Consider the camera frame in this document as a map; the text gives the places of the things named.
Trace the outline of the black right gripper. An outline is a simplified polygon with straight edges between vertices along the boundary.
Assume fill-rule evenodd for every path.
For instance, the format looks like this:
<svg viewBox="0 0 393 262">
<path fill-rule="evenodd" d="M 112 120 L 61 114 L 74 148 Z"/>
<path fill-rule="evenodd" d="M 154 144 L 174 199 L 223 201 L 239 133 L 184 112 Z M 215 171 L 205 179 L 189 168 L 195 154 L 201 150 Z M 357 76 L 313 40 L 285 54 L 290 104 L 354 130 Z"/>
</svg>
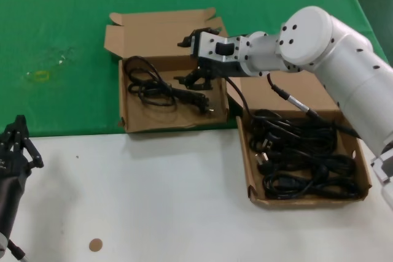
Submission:
<svg viewBox="0 0 393 262">
<path fill-rule="evenodd" d="M 177 44 L 178 47 L 187 48 L 191 47 L 192 37 L 195 37 L 202 32 L 218 35 L 220 31 L 214 28 L 200 28 L 194 29 L 190 35 L 185 36 L 183 41 Z M 197 58 L 197 66 L 195 69 L 186 76 L 175 76 L 181 85 L 184 85 L 188 90 L 194 91 L 208 91 L 212 90 L 211 80 L 217 77 L 242 77 L 243 70 L 237 61 L 221 62 L 210 60 L 208 58 Z"/>
</svg>

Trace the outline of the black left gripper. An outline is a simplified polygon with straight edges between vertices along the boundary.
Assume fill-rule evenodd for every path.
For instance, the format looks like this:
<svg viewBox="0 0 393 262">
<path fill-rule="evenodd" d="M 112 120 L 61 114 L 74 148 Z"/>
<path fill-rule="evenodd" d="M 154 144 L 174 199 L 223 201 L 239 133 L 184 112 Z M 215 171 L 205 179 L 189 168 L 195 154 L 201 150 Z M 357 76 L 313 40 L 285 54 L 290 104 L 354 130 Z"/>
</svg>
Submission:
<svg viewBox="0 0 393 262">
<path fill-rule="evenodd" d="M 32 160 L 24 157 L 26 150 Z M 1 234 L 10 237 L 27 178 L 32 168 L 43 168 L 40 153 L 29 138 L 26 118 L 17 115 L 1 134 Z"/>
</svg>

